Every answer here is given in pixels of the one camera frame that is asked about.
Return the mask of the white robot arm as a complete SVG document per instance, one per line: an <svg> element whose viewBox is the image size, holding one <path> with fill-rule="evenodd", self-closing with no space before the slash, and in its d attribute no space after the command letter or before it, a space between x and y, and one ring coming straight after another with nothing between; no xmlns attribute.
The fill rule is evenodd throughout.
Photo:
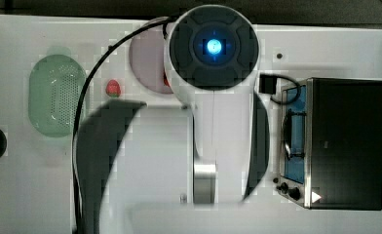
<svg viewBox="0 0 382 234"><path fill-rule="evenodd" d="M193 8L172 25L164 66L193 117L192 201L241 203L265 176L267 111L254 90L261 46L251 22L221 5Z"/></svg>

